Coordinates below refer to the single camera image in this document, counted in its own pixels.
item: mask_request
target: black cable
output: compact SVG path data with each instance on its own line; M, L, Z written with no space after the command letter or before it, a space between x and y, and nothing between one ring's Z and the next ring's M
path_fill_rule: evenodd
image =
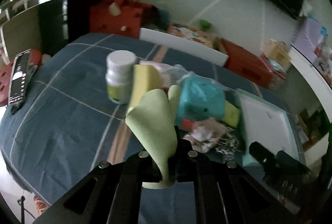
M19 206L22 207L20 201L21 201L21 200L17 200L17 203L19 204ZM34 219L36 219L32 213L30 213L28 210L26 210L26 208L24 208L24 211L26 211L26 212L27 212L28 214L30 214Z

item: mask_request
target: red box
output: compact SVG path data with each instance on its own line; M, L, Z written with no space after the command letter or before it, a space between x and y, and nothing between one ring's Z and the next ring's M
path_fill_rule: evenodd
M220 42L225 47L229 56L224 66L225 68L257 85L269 88L272 74L259 57L226 39L220 39Z

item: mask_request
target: brown stripe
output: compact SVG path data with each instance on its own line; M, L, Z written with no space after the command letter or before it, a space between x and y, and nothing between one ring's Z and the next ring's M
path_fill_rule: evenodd
M252 85L254 86L257 95L258 95L260 98L263 98L263 95L262 95L261 91L259 90L257 84L255 84L254 82L251 82L251 83L252 83Z
M109 163L117 164L123 161L131 134L132 131L127 124L121 121L107 159Z
M166 46L161 46L159 51L156 53L156 55L153 58L153 61L156 63L161 63L168 51L168 47Z

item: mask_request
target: yellow sponge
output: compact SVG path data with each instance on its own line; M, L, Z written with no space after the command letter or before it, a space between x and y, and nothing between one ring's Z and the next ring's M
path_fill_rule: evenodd
M236 128L240 120L240 110L230 104L228 101L225 101L225 115L222 119L223 122Z
M152 65L134 65L132 96L129 109L137 106L144 93L153 89L162 89L163 80Z

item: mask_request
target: wall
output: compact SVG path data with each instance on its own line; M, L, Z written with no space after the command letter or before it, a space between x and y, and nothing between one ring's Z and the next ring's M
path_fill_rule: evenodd
M261 46L267 39L289 42L297 24L296 20L283 13L269 0L142 1L167 8L171 19L180 23L198 25L199 19L205 19L212 23L215 34L256 55L260 55ZM332 34L330 2L314 0L313 7L314 17ZM319 105L311 88L296 70L290 71L289 79L296 82L287 83L278 94L293 107L294 113L302 107L310 109Z

